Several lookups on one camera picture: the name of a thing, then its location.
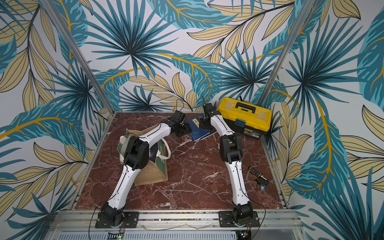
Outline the dark blue Guiguzi book back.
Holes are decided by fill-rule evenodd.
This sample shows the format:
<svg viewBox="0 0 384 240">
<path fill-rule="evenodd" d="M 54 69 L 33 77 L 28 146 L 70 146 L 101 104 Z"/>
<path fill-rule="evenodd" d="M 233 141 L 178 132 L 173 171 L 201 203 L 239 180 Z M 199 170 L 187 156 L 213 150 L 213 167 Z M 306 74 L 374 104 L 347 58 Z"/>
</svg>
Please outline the dark blue Guiguzi book back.
<svg viewBox="0 0 384 240">
<path fill-rule="evenodd" d="M 198 141 L 201 141 L 201 140 L 204 140 L 214 134 L 216 134 L 217 131 L 214 130 L 214 131 L 208 131 L 208 130 L 205 130 L 205 129 L 202 129 L 202 130 L 199 130 L 196 134 L 193 134 L 193 140 L 195 142 L 198 142 Z"/>
</svg>

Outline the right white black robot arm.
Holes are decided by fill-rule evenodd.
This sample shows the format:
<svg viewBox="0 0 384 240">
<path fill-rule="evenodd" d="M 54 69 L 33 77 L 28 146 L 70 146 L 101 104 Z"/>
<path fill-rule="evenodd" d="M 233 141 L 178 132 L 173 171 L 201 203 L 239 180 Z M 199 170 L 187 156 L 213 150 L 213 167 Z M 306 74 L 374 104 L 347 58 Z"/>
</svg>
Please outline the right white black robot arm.
<svg viewBox="0 0 384 240">
<path fill-rule="evenodd" d="M 204 104 L 203 110 L 204 116 L 199 119 L 200 128 L 215 129 L 220 136 L 220 156 L 229 171 L 233 191 L 233 223 L 244 226 L 253 218 L 253 207 L 242 173 L 242 137 L 229 127 L 211 103 Z"/>
</svg>

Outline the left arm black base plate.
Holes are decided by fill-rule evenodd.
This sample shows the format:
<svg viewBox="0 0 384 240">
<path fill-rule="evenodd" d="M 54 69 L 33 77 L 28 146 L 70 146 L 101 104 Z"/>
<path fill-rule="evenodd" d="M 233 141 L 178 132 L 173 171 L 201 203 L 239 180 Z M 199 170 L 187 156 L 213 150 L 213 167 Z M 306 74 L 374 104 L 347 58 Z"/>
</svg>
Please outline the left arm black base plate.
<svg viewBox="0 0 384 240">
<path fill-rule="evenodd" d="M 139 212 L 122 212 L 122 217 L 117 224 L 110 222 L 101 213 L 98 215 L 98 219 L 95 224 L 96 229 L 135 229 L 138 224 Z"/>
</svg>

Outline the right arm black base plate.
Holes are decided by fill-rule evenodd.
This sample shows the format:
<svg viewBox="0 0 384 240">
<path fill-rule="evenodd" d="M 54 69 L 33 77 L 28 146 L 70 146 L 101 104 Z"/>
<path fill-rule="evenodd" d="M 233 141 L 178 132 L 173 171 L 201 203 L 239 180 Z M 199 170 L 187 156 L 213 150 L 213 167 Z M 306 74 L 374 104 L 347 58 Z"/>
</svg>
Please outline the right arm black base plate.
<svg viewBox="0 0 384 240">
<path fill-rule="evenodd" d="M 251 219 L 246 220 L 243 224 L 235 223 L 232 211 L 219 211 L 218 219 L 221 228 L 245 228 L 248 225 L 251 225 L 252 227 L 260 226 L 260 218 L 256 211 L 253 211 L 253 217 Z"/>
</svg>

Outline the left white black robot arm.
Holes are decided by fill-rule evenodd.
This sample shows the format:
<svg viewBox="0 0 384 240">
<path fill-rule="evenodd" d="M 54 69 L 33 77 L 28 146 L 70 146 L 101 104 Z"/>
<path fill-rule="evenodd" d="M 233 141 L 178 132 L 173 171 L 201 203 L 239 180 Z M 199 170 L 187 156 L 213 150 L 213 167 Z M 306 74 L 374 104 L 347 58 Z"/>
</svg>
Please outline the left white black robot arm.
<svg viewBox="0 0 384 240">
<path fill-rule="evenodd" d="M 192 130 L 185 123 L 186 114 L 175 111 L 168 119 L 163 119 L 148 133 L 135 136 L 131 135 L 127 143 L 122 146 L 123 170 L 121 177 L 111 195 L 102 206 L 98 219 L 106 221 L 107 226 L 120 228 L 124 223 L 124 207 L 129 191 L 140 171 L 148 164 L 150 148 L 158 141 L 171 134 L 177 137 L 189 134 Z"/>
</svg>

